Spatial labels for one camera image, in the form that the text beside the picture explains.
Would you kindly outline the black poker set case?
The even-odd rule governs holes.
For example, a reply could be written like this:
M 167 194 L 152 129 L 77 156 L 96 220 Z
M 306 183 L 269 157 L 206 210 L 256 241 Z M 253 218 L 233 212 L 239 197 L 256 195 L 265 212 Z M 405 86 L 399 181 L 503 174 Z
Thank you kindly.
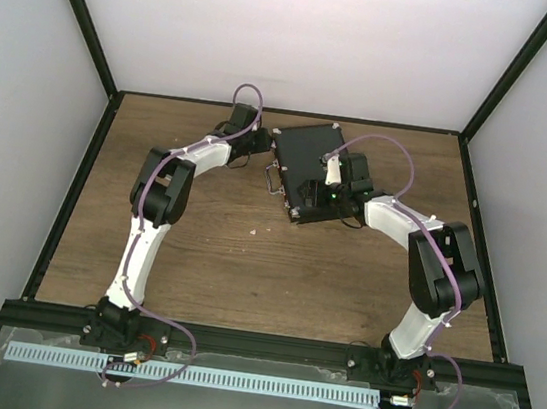
M 295 224 L 337 221 L 346 216 L 355 217 L 354 201 L 336 193 L 336 208 L 319 210 L 298 205 L 297 187 L 304 180 L 324 180 L 322 157 L 344 145 L 338 123 L 278 128 L 272 131 L 273 153 L 280 177 L 279 190 L 283 192 L 288 218 Z

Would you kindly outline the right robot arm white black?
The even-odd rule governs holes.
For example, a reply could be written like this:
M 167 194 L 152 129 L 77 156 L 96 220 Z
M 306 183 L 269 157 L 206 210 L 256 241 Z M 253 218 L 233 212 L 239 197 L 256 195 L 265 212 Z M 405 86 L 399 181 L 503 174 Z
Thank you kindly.
M 377 357 L 379 376 L 402 383 L 432 351 L 436 337 L 484 294 L 484 278 L 470 230 L 412 210 L 397 195 L 375 191 L 361 153 L 335 151 L 320 157 L 323 179 L 310 179 L 302 194 L 312 208 L 330 208 L 344 221 L 383 233 L 408 255 L 411 305 L 384 336 Z

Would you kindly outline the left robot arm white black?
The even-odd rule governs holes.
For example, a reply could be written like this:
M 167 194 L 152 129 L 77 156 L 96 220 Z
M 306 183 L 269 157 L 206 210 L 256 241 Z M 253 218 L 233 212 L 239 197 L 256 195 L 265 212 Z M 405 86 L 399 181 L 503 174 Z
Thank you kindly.
M 137 343 L 149 273 L 164 237 L 185 212 L 195 178 L 268 151 L 271 140 L 261 120 L 259 108 L 236 104 L 227 120 L 195 143 L 149 151 L 129 195 L 132 218 L 126 248 L 87 322 L 84 343 L 118 350 Z

